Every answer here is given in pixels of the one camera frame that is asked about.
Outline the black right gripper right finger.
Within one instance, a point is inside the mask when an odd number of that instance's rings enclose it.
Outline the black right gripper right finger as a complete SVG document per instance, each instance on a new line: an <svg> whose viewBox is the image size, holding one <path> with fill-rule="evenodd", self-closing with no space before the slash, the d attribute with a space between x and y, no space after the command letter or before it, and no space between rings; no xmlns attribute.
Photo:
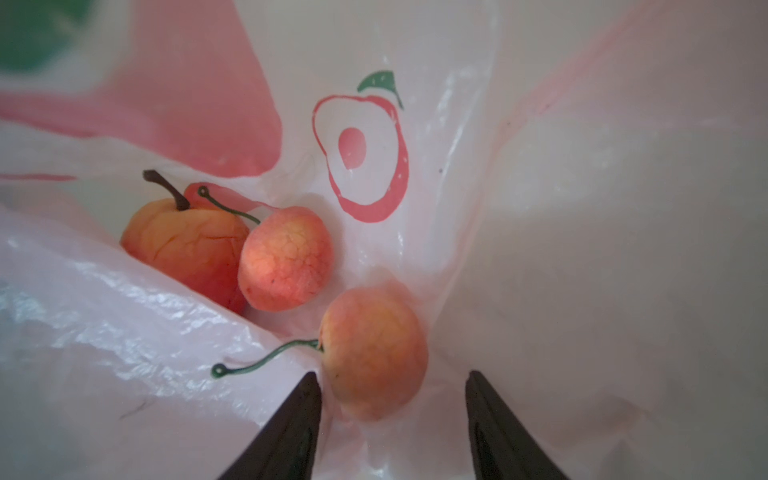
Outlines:
<svg viewBox="0 0 768 480"><path fill-rule="evenodd" d="M475 477L492 480L566 480L486 377L472 370L465 384Z"/></svg>

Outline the small fake apple brown stem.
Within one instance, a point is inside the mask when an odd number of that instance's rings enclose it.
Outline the small fake apple brown stem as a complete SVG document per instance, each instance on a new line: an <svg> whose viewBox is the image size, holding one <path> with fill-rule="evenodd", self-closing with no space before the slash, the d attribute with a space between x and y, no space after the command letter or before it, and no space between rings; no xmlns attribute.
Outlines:
<svg viewBox="0 0 768 480"><path fill-rule="evenodd" d="M170 196L141 207L122 233L127 254L240 315L246 300L238 286L241 252L250 229L238 216L180 192L155 170L145 181Z"/></svg>

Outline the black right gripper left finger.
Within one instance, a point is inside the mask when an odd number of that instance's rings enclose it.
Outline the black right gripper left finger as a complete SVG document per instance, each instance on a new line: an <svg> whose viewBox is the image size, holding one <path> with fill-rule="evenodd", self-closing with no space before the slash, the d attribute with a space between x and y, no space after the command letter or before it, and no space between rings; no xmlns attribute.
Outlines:
<svg viewBox="0 0 768 480"><path fill-rule="evenodd" d="M317 375L306 373L222 479L309 480L322 416Z"/></svg>

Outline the pink plastic bag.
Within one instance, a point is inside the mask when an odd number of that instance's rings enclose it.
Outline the pink plastic bag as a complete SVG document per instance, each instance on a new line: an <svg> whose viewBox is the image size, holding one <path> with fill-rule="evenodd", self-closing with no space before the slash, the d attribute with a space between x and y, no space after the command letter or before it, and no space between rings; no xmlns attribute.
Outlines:
<svg viewBox="0 0 768 480"><path fill-rule="evenodd" d="M130 258L145 169L315 210L332 282L242 318ZM320 359L211 366L379 283L429 372L325 397L314 478L472 478L473 370L570 478L765 478L766 3L2 3L3 478L218 477Z"/></svg>

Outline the small red fake peach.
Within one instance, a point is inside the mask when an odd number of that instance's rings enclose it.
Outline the small red fake peach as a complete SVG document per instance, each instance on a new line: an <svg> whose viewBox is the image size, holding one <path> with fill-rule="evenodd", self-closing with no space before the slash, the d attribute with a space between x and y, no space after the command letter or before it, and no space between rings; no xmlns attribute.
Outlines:
<svg viewBox="0 0 768 480"><path fill-rule="evenodd" d="M242 247L239 289L247 303L261 311L281 312L313 299L330 280L334 265L331 234L312 210L292 206L266 219L230 208L203 185L199 197L228 213L256 224Z"/></svg>

